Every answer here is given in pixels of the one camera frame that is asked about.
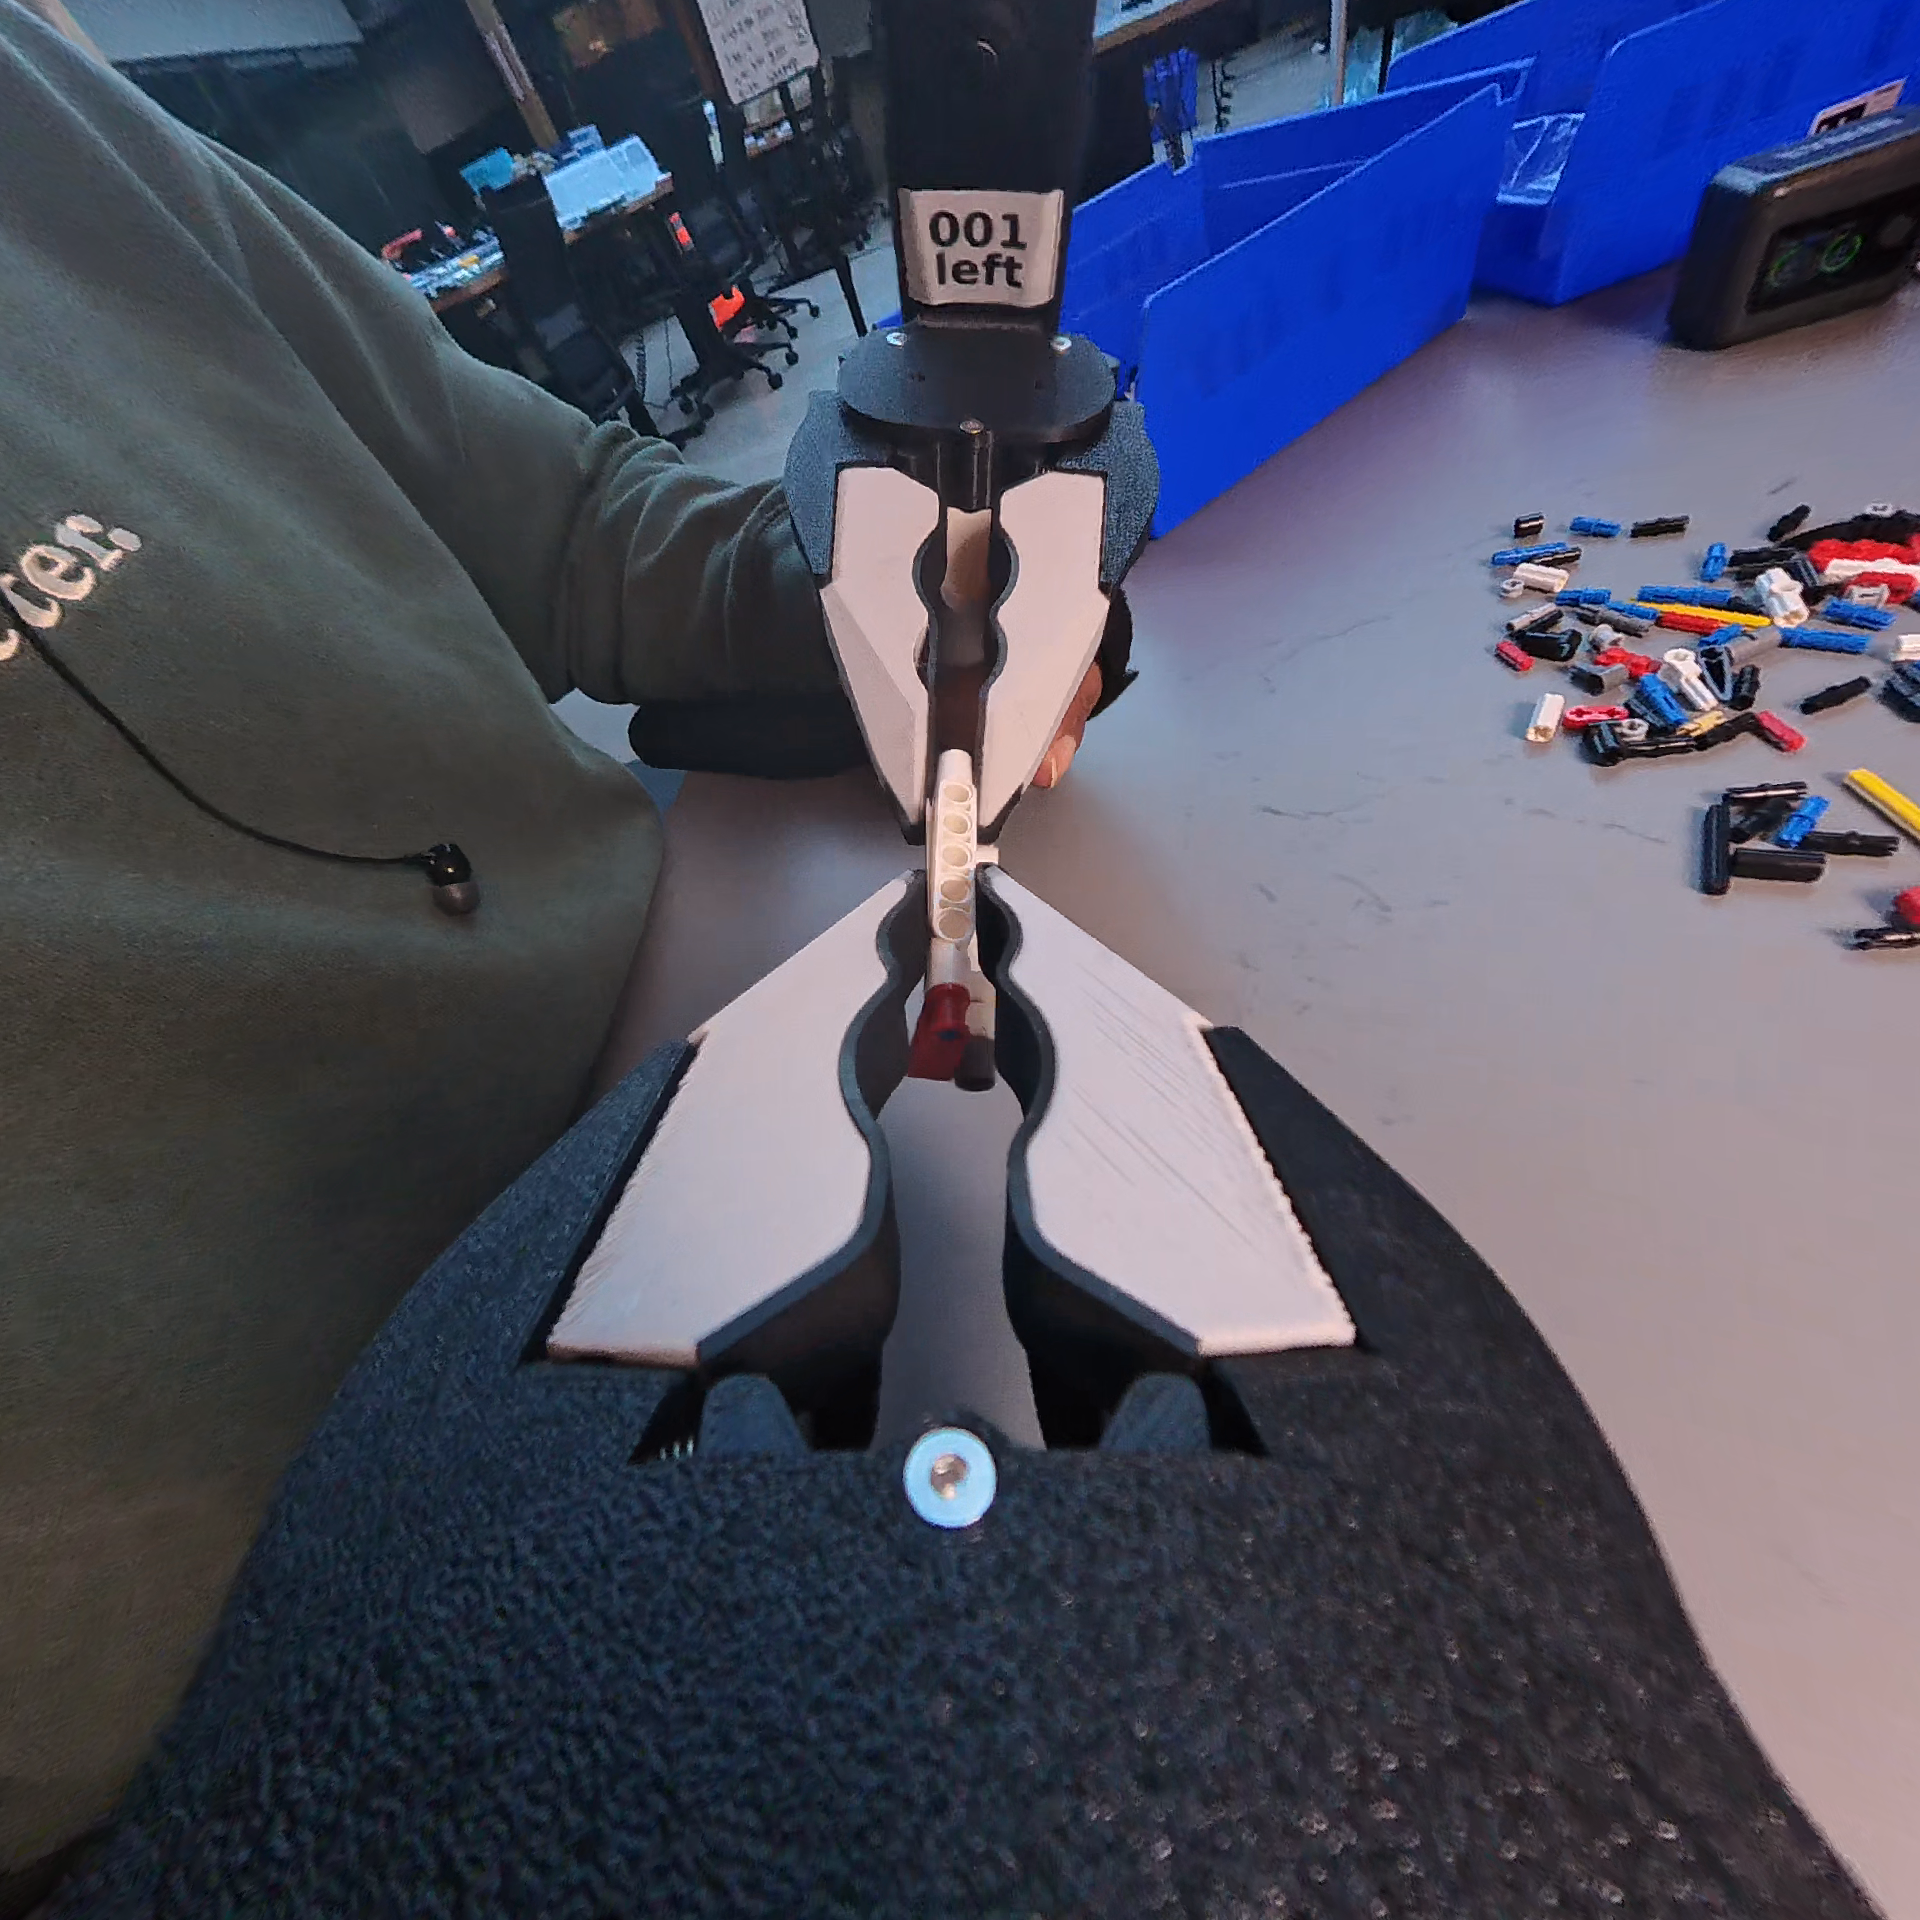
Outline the person's left forearm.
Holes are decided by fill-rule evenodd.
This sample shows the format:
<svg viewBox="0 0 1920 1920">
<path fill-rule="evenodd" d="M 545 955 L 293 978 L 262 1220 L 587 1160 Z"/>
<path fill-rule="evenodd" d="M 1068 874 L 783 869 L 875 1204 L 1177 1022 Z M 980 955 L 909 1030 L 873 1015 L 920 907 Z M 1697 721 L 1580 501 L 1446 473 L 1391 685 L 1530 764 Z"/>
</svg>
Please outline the person's left forearm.
<svg viewBox="0 0 1920 1920">
<path fill-rule="evenodd" d="M 631 709 L 635 759 L 664 771 L 865 763 L 777 484 L 721 483 L 453 345 L 437 362 L 433 524 L 549 698 Z"/>
</svg>

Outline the clear plastic bag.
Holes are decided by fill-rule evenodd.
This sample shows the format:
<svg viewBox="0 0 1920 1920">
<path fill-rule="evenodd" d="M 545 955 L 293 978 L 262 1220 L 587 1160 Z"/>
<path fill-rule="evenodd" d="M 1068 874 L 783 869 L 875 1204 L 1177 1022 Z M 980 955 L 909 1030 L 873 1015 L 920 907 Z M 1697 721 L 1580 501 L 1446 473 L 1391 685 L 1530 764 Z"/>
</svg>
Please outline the clear plastic bag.
<svg viewBox="0 0 1920 1920">
<path fill-rule="evenodd" d="M 1582 113 L 1518 121 L 1503 145 L 1498 204 L 1528 211 L 1551 204 L 1584 121 Z"/>
</svg>

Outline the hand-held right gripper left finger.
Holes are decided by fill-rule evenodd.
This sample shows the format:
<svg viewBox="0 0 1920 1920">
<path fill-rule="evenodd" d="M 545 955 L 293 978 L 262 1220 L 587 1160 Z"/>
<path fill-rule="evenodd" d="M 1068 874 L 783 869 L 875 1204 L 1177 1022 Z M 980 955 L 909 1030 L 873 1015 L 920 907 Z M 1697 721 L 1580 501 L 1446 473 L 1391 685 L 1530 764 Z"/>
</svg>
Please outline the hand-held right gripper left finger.
<svg viewBox="0 0 1920 1920">
<path fill-rule="evenodd" d="M 906 873 L 688 1040 L 545 1355 L 860 1371 L 900 1303 L 877 1117 L 906 1081 L 923 874 Z"/>
</svg>

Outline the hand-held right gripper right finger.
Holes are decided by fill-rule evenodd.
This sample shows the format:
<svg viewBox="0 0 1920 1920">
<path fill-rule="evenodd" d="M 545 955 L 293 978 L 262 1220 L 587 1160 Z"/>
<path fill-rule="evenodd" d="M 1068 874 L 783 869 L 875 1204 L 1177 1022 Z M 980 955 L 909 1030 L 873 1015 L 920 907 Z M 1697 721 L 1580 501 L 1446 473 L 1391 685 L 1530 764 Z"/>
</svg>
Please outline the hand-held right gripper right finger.
<svg viewBox="0 0 1920 1920">
<path fill-rule="evenodd" d="M 1018 880 L 999 992 L 1037 1044 L 1008 1196 L 1044 1275 L 1181 1359 L 1347 1348 L 1355 1326 L 1212 1047 L 1212 1024 Z"/>
</svg>

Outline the person's torso in green sweatshirt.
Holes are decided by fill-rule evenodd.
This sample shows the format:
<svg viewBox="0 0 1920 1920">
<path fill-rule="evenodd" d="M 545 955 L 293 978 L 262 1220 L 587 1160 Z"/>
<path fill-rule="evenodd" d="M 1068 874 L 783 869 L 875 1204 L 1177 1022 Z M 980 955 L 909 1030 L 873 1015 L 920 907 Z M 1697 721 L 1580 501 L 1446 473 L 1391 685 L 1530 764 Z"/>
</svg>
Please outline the person's torso in green sweatshirt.
<svg viewBox="0 0 1920 1920">
<path fill-rule="evenodd" d="M 107 1822 L 645 923 L 655 806 L 436 531 L 441 345 L 3 5 L 3 1878 Z"/>
</svg>

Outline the grey desk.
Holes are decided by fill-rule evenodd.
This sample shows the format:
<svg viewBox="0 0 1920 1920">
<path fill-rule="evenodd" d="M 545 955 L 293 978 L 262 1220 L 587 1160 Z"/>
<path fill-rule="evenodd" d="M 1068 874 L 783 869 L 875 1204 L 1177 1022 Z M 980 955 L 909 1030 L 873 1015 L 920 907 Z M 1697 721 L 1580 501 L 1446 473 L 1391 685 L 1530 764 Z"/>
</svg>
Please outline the grey desk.
<svg viewBox="0 0 1920 1920">
<path fill-rule="evenodd" d="M 1668 277 L 1477 300 L 1154 542 L 1137 683 L 1020 880 L 1236 1024 L 1477 1248 L 1606 1431 L 1699 1641 L 1883 1915 L 1915 1916 L 1915 953 L 1852 953 L 1915 853 L 1697 893 L 1770 775 L 1915 797 L 1873 698 L 1783 756 L 1616 771 L 1522 741 L 1488 555 L 1518 514 L 1691 518 L 1580 568 L 1676 582 L 1775 517 L 1915 507 L 1915 290 L 1722 352 Z"/>
</svg>

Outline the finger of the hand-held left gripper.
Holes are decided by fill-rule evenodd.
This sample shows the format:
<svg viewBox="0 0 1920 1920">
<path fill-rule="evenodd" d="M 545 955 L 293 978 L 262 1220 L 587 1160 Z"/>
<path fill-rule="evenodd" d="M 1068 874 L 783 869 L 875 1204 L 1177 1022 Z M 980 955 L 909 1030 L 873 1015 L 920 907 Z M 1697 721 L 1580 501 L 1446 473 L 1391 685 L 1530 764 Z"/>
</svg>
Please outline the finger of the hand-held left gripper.
<svg viewBox="0 0 1920 1920">
<path fill-rule="evenodd" d="M 900 468 L 836 475 L 822 589 L 828 640 L 865 756 L 909 842 L 926 837 L 932 738 L 922 564 L 945 518 L 937 492 Z"/>
<path fill-rule="evenodd" d="M 1047 470 L 1002 494 L 1012 577 L 995 605 L 1002 640 L 984 691 L 975 819 L 995 829 L 1063 732 L 1107 621 L 1100 589 L 1105 480 Z"/>
</svg>

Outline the pile of small toy pieces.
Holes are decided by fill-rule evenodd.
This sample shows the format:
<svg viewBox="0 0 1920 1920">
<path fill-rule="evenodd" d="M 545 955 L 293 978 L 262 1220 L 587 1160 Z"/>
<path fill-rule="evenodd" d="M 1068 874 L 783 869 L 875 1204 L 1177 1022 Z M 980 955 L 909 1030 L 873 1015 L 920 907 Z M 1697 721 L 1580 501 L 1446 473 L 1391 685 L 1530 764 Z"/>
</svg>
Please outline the pile of small toy pieces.
<svg viewBox="0 0 1920 1920">
<path fill-rule="evenodd" d="M 1686 552 L 1686 514 L 1515 517 L 1488 558 L 1485 654 L 1534 676 L 1511 737 L 1614 775 L 1736 750 L 1805 756 L 1819 721 L 1917 719 L 1915 513 L 1873 501 L 1816 524 L 1804 502 L 1747 545 Z"/>
</svg>

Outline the white notice board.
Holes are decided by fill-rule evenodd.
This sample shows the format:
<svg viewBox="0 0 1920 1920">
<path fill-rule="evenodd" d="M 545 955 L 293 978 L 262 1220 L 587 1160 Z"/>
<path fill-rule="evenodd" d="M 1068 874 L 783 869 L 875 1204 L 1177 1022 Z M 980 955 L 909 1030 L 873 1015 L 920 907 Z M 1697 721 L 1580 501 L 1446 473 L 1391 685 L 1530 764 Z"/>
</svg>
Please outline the white notice board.
<svg viewBox="0 0 1920 1920">
<path fill-rule="evenodd" d="M 820 65 L 803 2 L 695 2 L 724 99 L 746 108 Z"/>
</svg>

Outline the white toothed toy panel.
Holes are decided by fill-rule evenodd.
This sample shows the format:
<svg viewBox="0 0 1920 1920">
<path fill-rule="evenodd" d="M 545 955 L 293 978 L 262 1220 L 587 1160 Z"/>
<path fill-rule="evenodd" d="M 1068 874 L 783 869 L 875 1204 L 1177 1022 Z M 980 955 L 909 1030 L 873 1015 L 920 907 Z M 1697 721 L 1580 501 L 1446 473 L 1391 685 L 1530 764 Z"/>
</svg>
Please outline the white toothed toy panel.
<svg viewBox="0 0 1920 1920">
<path fill-rule="evenodd" d="M 995 1082 L 995 987 L 977 944 L 977 784 L 965 749 L 944 749 L 923 805 L 926 957 L 907 1077 L 987 1092 Z"/>
</svg>

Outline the black box device with display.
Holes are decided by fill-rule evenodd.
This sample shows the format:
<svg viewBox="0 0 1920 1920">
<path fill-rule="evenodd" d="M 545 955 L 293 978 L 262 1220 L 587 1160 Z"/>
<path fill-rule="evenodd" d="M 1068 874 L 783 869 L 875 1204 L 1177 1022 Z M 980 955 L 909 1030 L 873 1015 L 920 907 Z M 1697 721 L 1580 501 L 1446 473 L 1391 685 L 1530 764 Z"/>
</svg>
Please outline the black box device with display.
<svg viewBox="0 0 1920 1920">
<path fill-rule="evenodd" d="M 1917 256 L 1917 111 L 1722 166 L 1706 185 L 1668 336 L 1723 351 L 1882 304 Z"/>
</svg>

